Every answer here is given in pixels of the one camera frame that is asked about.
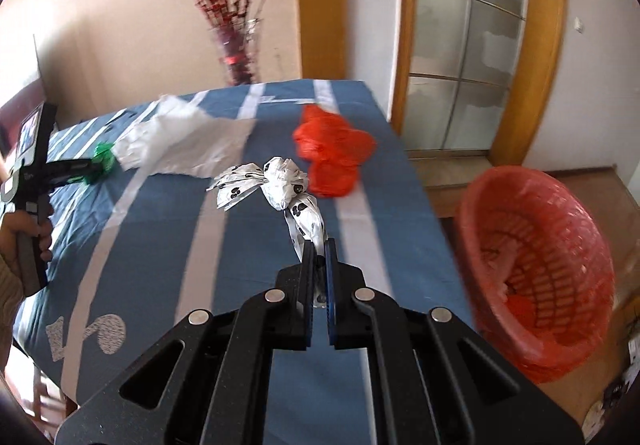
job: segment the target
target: hand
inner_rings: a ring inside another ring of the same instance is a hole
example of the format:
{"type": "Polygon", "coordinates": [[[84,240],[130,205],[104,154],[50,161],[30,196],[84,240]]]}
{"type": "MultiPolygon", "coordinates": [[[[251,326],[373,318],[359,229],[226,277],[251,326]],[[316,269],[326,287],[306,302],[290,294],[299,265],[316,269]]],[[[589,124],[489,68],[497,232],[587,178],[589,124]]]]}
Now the hand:
{"type": "MultiPolygon", "coordinates": [[[[49,216],[53,214],[53,208],[49,205],[49,216]]],[[[53,225],[50,219],[40,225],[24,210],[7,212],[0,221],[0,255],[5,263],[14,273],[20,277],[20,265],[18,264],[18,250],[16,244],[16,234],[24,232],[31,237],[40,238],[40,257],[48,263],[53,258],[49,250],[51,246],[51,232],[53,225]]]]}

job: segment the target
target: metal pin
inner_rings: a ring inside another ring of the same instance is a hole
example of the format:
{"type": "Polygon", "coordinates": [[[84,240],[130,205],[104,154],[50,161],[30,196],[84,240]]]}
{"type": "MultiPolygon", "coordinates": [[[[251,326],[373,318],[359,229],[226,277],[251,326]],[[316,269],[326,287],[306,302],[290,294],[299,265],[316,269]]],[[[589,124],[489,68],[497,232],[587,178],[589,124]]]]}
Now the metal pin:
{"type": "Polygon", "coordinates": [[[196,310],[189,313],[189,324],[198,326],[209,320],[209,314],[204,310],[196,310]]]}
{"type": "Polygon", "coordinates": [[[368,302],[373,300],[373,297],[376,296],[375,292],[370,288],[358,288],[355,293],[356,299],[361,300],[363,302],[368,302]]]}
{"type": "Polygon", "coordinates": [[[285,298],[284,291],[273,289],[264,294],[267,302],[282,302],[285,298]]]}
{"type": "Polygon", "coordinates": [[[446,308],[434,308],[431,310],[431,318],[436,322],[449,322],[453,315],[446,308]]]}

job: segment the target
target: device screen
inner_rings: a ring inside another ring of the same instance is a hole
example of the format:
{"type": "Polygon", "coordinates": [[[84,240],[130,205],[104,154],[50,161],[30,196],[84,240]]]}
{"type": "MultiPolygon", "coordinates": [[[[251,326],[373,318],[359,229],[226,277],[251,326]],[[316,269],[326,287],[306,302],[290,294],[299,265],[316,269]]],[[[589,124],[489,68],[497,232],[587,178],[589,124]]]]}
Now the device screen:
{"type": "Polygon", "coordinates": [[[36,129],[38,127],[38,113],[40,110],[34,111],[27,120],[22,124],[20,129],[20,138],[18,139],[18,150],[16,154],[23,154],[36,141],[36,129]]]}

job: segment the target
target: red basket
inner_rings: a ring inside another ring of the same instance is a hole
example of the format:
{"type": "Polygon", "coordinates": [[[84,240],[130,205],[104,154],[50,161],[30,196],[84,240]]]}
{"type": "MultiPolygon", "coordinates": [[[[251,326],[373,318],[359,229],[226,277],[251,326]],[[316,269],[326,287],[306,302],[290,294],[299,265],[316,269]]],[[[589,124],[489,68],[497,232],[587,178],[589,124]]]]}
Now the red basket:
{"type": "Polygon", "coordinates": [[[478,328],[528,378],[560,378],[602,342],[614,295],[609,247],[561,183],[523,167],[490,169],[467,187],[456,229],[478,328]],[[495,261],[505,251],[514,253],[505,284],[532,304],[531,326],[498,291],[495,261]]]}

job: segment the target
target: black paw print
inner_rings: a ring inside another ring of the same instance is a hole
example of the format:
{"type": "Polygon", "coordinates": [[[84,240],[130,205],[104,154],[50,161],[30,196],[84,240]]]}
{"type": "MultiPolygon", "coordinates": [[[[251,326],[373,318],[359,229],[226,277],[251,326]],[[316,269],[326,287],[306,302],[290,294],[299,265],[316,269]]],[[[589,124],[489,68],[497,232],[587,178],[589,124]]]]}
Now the black paw print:
{"type": "Polygon", "coordinates": [[[304,210],[306,208],[305,203],[302,203],[302,205],[296,205],[291,209],[291,213],[298,217],[300,214],[302,214],[302,210],[304,210]]]}

